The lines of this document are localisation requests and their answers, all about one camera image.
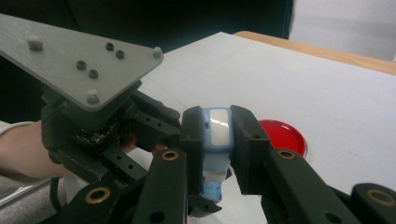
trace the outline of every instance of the screw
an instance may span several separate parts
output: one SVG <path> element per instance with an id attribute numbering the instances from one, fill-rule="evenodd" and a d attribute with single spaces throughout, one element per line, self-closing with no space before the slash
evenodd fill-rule
<path id="1" fill-rule="evenodd" d="M 78 70 L 85 70 L 85 68 L 87 68 L 87 64 L 84 61 L 79 60 L 76 63 L 76 67 Z"/>
<path id="2" fill-rule="evenodd" d="M 163 56 L 163 50 L 159 47 L 155 47 L 154 50 L 152 51 L 152 56 L 155 59 L 161 59 L 161 57 Z"/>
<path id="3" fill-rule="evenodd" d="M 118 58 L 118 59 L 123 59 L 124 58 L 124 52 L 122 51 L 122 50 L 117 50 L 117 52 L 116 52 L 116 57 Z"/>
<path id="4" fill-rule="evenodd" d="M 106 44 L 106 49 L 107 49 L 108 51 L 113 51 L 114 45 L 113 45 L 112 43 L 107 43 L 107 44 Z"/>
<path id="5" fill-rule="evenodd" d="M 91 105 L 99 103 L 99 92 L 97 90 L 89 90 L 87 93 L 87 102 Z"/>
<path id="6" fill-rule="evenodd" d="M 43 41 L 41 41 L 41 38 L 36 35 L 29 36 L 29 38 L 27 39 L 27 44 L 29 45 L 30 50 L 43 50 Z"/>
<path id="7" fill-rule="evenodd" d="M 98 78 L 99 73 L 98 71 L 91 69 L 90 72 L 88 73 L 88 76 L 90 76 L 90 78 Z"/>

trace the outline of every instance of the human hand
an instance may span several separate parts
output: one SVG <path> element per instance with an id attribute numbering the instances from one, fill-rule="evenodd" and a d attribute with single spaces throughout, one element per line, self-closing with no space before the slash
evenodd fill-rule
<path id="1" fill-rule="evenodd" d="M 131 133 L 121 138 L 120 149 L 128 153 L 136 148 Z M 0 175 L 22 182 L 74 175 L 50 160 L 41 138 L 41 121 L 16 127 L 0 135 Z"/>

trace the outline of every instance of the cable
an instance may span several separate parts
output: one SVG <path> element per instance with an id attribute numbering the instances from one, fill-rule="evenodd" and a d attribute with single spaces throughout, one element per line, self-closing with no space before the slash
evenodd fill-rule
<path id="1" fill-rule="evenodd" d="M 60 212 L 62 210 L 61 203 L 58 198 L 58 185 L 59 185 L 59 177 L 52 178 L 49 184 L 49 199 L 52 207 L 56 212 Z"/>

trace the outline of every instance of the finger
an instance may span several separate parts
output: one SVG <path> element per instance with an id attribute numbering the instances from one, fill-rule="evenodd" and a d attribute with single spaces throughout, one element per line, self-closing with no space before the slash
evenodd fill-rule
<path id="1" fill-rule="evenodd" d="M 153 156 L 155 156 L 158 152 L 167 149 L 168 147 L 161 145 L 161 144 L 157 144 L 155 145 L 154 149 L 152 149 L 151 153 Z"/>
<path id="2" fill-rule="evenodd" d="M 135 143 L 136 136 L 133 133 L 129 133 L 120 139 L 120 149 L 124 153 L 128 153 L 136 148 Z"/>

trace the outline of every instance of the hole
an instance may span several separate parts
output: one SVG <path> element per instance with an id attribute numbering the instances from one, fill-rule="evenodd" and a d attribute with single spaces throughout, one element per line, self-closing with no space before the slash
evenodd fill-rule
<path id="1" fill-rule="evenodd" d="M 293 153 L 291 153 L 287 150 L 279 149 L 276 152 L 276 154 L 278 157 L 282 158 L 283 160 L 292 161 L 292 160 L 296 159 L 296 155 L 294 155 Z"/>
<path id="2" fill-rule="evenodd" d="M 156 212 L 149 216 L 149 221 L 151 223 L 160 223 L 165 220 L 165 214 L 163 212 Z"/>
<path id="3" fill-rule="evenodd" d="M 106 44 L 106 49 L 107 49 L 108 51 L 112 51 L 112 50 L 114 49 L 114 45 L 113 45 L 112 43 L 107 43 L 107 44 Z"/>
<path id="4" fill-rule="evenodd" d="M 87 67 L 87 64 L 84 61 L 79 60 L 76 63 L 76 67 L 77 67 L 78 70 L 84 70 Z"/>
<path id="5" fill-rule="evenodd" d="M 293 156 L 293 154 L 286 152 L 286 151 L 280 152 L 280 155 L 282 155 L 283 157 L 286 157 L 286 158 L 291 158 Z"/>
<path id="6" fill-rule="evenodd" d="M 85 196 L 86 203 L 101 203 L 106 200 L 110 196 L 110 189 L 106 187 L 99 187 L 96 189 L 90 190 L 88 194 Z"/>
<path id="7" fill-rule="evenodd" d="M 385 206 L 395 206 L 396 200 L 386 192 L 379 190 L 379 189 L 369 189 L 367 190 L 367 195 L 369 198 L 377 203 L 380 203 Z"/>
<path id="8" fill-rule="evenodd" d="M 103 198 L 103 196 L 105 196 L 105 191 L 104 190 L 97 190 L 96 192 L 94 192 L 93 194 L 91 194 L 91 199 L 93 200 L 98 200 L 100 198 Z"/>
<path id="9" fill-rule="evenodd" d="M 343 223 L 343 220 L 337 216 L 334 213 L 326 213 L 325 217 L 331 222 L 331 223 Z"/>
<path id="10" fill-rule="evenodd" d="M 88 76 L 90 76 L 90 78 L 97 78 L 99 76 L 98 71 L 91 69 L 90 72 L 88 73 Z"/>
<path id="11" fill-rule="evenodd" d="M 116 52 L 116 57 L 118 59 L 123 59 L 124 58 L 125 53 L 122 50 L 117 50 Z"/>
<path id="12" fill-rule="evenodd" d="M 169 151 L 164 152 L 162 157 L 163 157 L 163 160 L 165 160 L 165 161 L 173 161 L 173 160 L 177 159 L 178 153 L 176 151 L 169 150 Z"/>
<path id="13" fill-rule="evenodd" d="M 172 159 L 172 158 L 174 158 L 175 156 L 176 156 L 176 154 L 173 153 L 173 152 L 169 152 L 169 153 L 166 153 L 166 154 L 165 154 L 165 157 L 168 158 L 168 159 Z"/>

